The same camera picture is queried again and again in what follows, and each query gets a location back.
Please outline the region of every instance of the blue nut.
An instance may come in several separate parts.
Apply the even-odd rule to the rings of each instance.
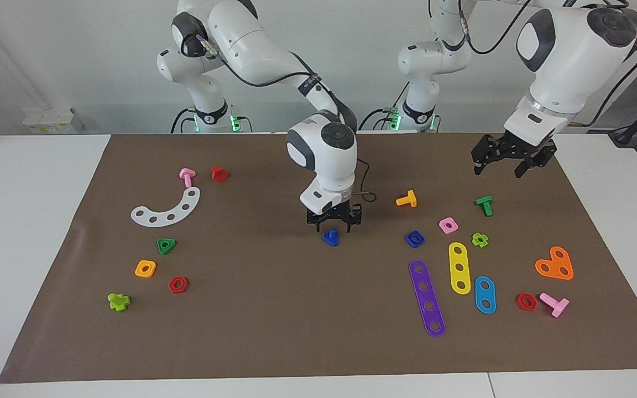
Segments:
[[[424,243],[424,237],[419,233],[419,231],[414,230],[405,237],[405,241],[407,241],[410,246],[417,249],[417,247],[422,246]]]

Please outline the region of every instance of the lime green nut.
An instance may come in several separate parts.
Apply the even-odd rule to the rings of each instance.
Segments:
[[[122,312],[127,309],[127,305],[129,305],[129,296],[125,295],[116,295],[114,293],[109,293],[107,296],[107,300],[109,301],[109,309],[115,310],[117,312]]]
[[[481,234],[480,232],[476,232],[475,234],[473,234],[471,243],[473,243],[473,246],[478,246],[482,249],[483,247],[488,246],[488,237],[486,237],[484,234]]]

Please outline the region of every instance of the red hexagon nut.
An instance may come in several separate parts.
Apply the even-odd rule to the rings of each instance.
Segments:
[[[520,293],[516,299],[518,307],[524,311],[534,311],[537,308],[537,300],[529,293]]]
[[[171,279],[171,282],[169,282],[169,289],[171,289],[171,292],[174,294],[183,293],[187,288],[188,279],[186,279],[184,276],[174,276]]]

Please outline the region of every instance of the yellow bolt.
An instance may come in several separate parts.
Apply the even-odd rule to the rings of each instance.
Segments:
[[[397,203],[397,206],[404,206],[409,204],[412,207],[417,207],[417,197],[414,196],[414,191],[412,191],[412,189],[407,191],[407,196],[400,197],[395,202]]]

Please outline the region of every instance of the red nut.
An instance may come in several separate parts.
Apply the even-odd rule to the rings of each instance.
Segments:
[[[213,166],[210,168],[210,176],[217,182],[222,183],[228,179],[228,172],[220,166]]]
[[[529,293],[520,293],[516,299],[518,307],[524,311],[534,311],[537,308],[537,300]]]
[[[174,276],[169,282],[169,289],[174,294],[183,293],[188,288],[188,279],[184,276]]]

